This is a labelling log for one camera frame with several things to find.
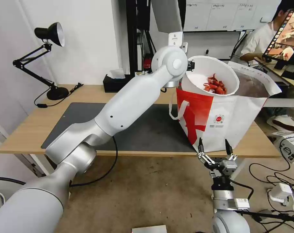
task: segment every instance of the lamp shade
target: lamp shade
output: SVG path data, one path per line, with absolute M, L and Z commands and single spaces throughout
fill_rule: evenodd
M 61 47 L 65 46 L 63 28 L 59 22 L 51 24 L 48 28 L 35 28 L 35 35 L 39 39 L 51 40 Z

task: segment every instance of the lamp arm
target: lamp arm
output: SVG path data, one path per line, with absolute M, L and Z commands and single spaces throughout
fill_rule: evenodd
M 14 61 L 13 61 L 13 65 L 14 65 L 16 68 L 18 68 L 18 69 L 24 71 L 25 73 L 29 74 L 30 76 L 34 77 L 35 79 L 39 80 L 40 82 L 46 84 L 47 86 L 49 86 L 49 87 L 53 87 L 53 86 L 54 86 L 54 82 L 49 82 L 49 81 L 46 80 L 45 78 L 43 78 L 43 77 L 41 77 L 41 76 L 35 74 L 34 72 L 30 71 L 30 70 L 27 69 L 27 68 L 25 68 L 25 65 L 27 65 L 28 63 L 30 63 L 30 62 L 32 62 L 32 61 L 38 59 L 39 57 L 45 55 L 46 53 L 50 52 L 50 51 L 51 51 L 51 47 L 52 47 L 52 44 L 50 44 L 50 43 L 45 43 L 45 44 L 43 44 L 42 46 L 40 46 L 39 48 L 37 48 L 37 49 L 35 49 L 34 51 L 30 52 L 29 54 L 27 54 L 27 55 L 21 57 L 20 59 L 14 60 Z M 37 51 L 39 51 L 39 50 L 41 50 L 41 49 L 43 49 L 43 48 L 45 48 L 46 51 L 44 51 L 43 53 L 41 53 L 41 54 L 39 54 L 39 55 L 37 55 L 37 56 L 35 56 L 35 57 L 28 58 L 30 55 L 32 55 L 33 53 L 35 53 L 35 52 L 37 52 Z

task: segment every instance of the white shirt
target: white shirt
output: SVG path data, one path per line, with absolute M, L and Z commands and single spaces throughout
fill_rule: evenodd
M 240 56 L 247 53 L 264 53 L 270 42 L 273 40 L 275 34 L 276 31 L 274 31 L 273 22 L 267 23 L 256 29 L 246 38 L 246 42 Z

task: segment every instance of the bag handle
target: bag handle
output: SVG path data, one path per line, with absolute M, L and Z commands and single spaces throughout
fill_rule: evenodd
M 172 97 L 170 98 L 170 102 L 169 102 L 169 115 L 171 116 L 171 118 L 173 120 L 179 120 L 180 118 L 182 118 L 183 114 L 185 113 L 186 107 L 189 106 L 189 102 L 184 100 L 181 103 L 181 105 L 180 105 L 178 115 L 176 117 L 174 117 L 172 115 L 172 106 L 173 106 L 173 97 L 174 97 L 174 95 L 175 95 L 175 93 L 173 93 L 172 94 Z

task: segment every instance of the wooden table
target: wooden table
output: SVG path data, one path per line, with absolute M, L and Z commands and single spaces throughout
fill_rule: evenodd
M 63 85 L 71 89 L 74 85 Z M 175 89 L 168 89 L 161 93 L 156 104 L 168 104 Z M 101 85 L 84 85 L 66 98 L 60 104 L 48 108 L 36 108 L 32 114 L 7 138 L 0 146 L 0 153 L 30 154 L 37 163 L 44 163 L 48 167 L 44 156 L 45 149 L 41 148 L 51 130 L 67 107 L 72 102 L 106 103 L 114 93 L 105 93 Z M 52 104 L 56 101 L 45 100 L 44 103 Z M 253 122 L 250 129 L 238 144 L 234 153 L 240 158 L 279 158 L 280 154 L 258 125 Z M 98 155 L 115 156 L 115 151 L 98 151 Z M 160 156 L 160 157 L 195 157 L 194 152 L 157 152 L 157 151 L 119 151 L 120 156 Z M 211 157 L 225 157 L 225 151 L 211 152 Z M 51 168 L 45 169 L 45 173 L 51 173 Z

